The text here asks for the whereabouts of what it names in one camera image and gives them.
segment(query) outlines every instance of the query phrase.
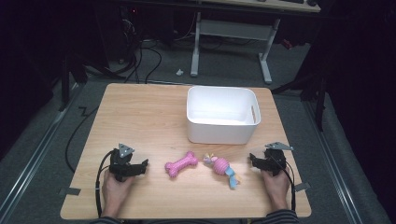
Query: gray carpet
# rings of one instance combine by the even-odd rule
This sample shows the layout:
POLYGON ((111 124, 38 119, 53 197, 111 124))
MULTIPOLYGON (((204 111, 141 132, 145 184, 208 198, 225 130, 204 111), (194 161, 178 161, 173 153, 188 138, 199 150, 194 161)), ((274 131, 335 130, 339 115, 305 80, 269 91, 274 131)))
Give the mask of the gray carpet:
MULTIPOLYGON (((263 82, 256 53, 246 53, 238 49, 236 45, 230 44, 223 44, 219 48, 213 43, 203 46, 206 49, 202 50, 200 75, 190 77, 191 46, 188 46, 188 44, 189 42, 185 41, 180 45, 173 46, 172 49, 161 44, 152 48, 161 53, 162 62, 152 73, 150 80, 273 89, 294 79, 302 59, 309 50, 309 46, 287 50, 282 46, 274 45, 268 59, 274 83, 268 86, 263 82), (177 76, 176 71, 178 69, 183 70, 185 74, 180 77, 177 76)), ((249 47, 254 51, 256 46, 260 44, 260 42, 253 43, 249 47)), ((146 43, 145 45, 149 47, 153 43, 146 43)), ((160 57, 149 49, 144 49, 142 52, 143 58, 138 69, 138 75, 141 80, 144 80, 145 75, 156 66, 160 57)), ((62 220, 59 215, 64 202, 64 196, 59 195, 59 190, 67 188, 73 178, 72 172, 66 165, 64 152, 73 131, 85 119, 82 113, 83 109, 80 107, 86 108, 86 114, 93 111, 99 106, 105 87, 110 82, 115 81, 107 77, 90 76, 90 80, 82 88, 81 93, 68 107, 59 130, 49 143, 49 149, 44 160, 28 188, 22 194, 9 217, 8 223, 87 223, 87 221, 62 220)), ((36 114, 18 142, 0 162, 2 179, 0 202, 7 198, 8 193, 22 173, 24 165, 32 157, 41 138, 58 115, 57 109, 61 104, 60 92, 58 85, 54 89, 54 98, 36 114)), ((296 91, 286 91, 284 94, 276 95, 275 99, 289 142, 295 148, 293 154, 302 180, 309 182, 312 186, 307 191, 312 215, 301 218, 301 222, 351 223, 325 165, 325 157, 321 150, 322 144, 317 137, 318 134, 316 127, 312 124, 312 118, 306 111, 306 106, 300 101, 296 91)), ((325 130, 323 134, 332 148, 337 164, 342 168, 343 178, 359 208, 361 221, 363 223, 390 223, 381 205, 376 200, 370 184, 359 167, 359 163, 354 158, 329 98, 326 99, 326 104, 323 117, 325 130)), ((78 163, 94 115, 85 120, 70 141, 68 159, 73 167, 76 167, 78 163)), ((223 224, 241 223, 241 220, 237 219, 211 219, 206 222, 209 221, 223 224)))

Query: sleeve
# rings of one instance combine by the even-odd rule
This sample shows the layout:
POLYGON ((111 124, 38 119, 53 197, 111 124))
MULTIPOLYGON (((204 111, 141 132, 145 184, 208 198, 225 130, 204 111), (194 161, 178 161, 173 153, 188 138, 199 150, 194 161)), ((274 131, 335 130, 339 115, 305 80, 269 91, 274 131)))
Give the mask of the sleeve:
POLYGON ((289 209, 277 210, 268 214, 262 224, 287 224, 287 223, 300 223, 294 211, 289 209))
POLYGON ((90 222, 90 224, 120 224, 120 222, 112 217, 101 217, 90 222))

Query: hand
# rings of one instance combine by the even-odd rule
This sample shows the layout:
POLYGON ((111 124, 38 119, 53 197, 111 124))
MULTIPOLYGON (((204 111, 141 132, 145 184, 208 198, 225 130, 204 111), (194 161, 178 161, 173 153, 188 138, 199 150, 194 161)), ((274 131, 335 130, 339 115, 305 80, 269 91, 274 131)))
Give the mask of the hand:
POLYGON ((264 185, 270 197, 273 210, 289 209, 286 195, 288 194, 290 182, 285 172, 280 171, 278 175, 272 176, 272 172, 262 170, 262 178, 264 178, 264 185))
POLYGON ((126 178, 124 182, 120 182, 116 180, 114 174, 111 174, 108 170, 105 171, 105 181, 102 188, 105 198, 105 209, 102 217, 117 218, 133 182, 134 176, 126 178))

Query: white container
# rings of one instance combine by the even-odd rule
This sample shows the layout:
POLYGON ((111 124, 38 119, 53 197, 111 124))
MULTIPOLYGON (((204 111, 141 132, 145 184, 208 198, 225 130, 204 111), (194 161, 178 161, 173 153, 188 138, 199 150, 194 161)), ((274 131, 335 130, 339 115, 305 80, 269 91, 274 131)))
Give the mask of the white container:
POLYGON ((261 122, 253 91, 194 86, 187 97, 188 137, 193 143, 246 144, 261 122))

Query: pink dog bone toy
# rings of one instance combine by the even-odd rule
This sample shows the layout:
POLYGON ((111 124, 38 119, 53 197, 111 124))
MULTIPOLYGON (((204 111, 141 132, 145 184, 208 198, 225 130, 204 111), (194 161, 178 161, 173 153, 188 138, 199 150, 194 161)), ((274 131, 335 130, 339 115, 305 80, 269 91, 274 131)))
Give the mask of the pink dog bone toy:
POLYGON ((213 163, 213 169, 215 170, 216 174, 227 175, 230 177, 231 189, 235 189, 236 185, 241 182, 240 177, 233 171, 233 169, 230 167, 230 163, 224 158, 215 157, 213 156, 213 153, 210 155, 206 153, 204 156, 204 162, 208 164, 213 163))
POLYGON ((194 156, 194 153, 188 151, 186 156, 176 162, 167 162, 165 164, 165 170, 168 172, 170 177, 176 177, 178 171, 185 168, 188 165, 198 164, 198 159, 194 156))

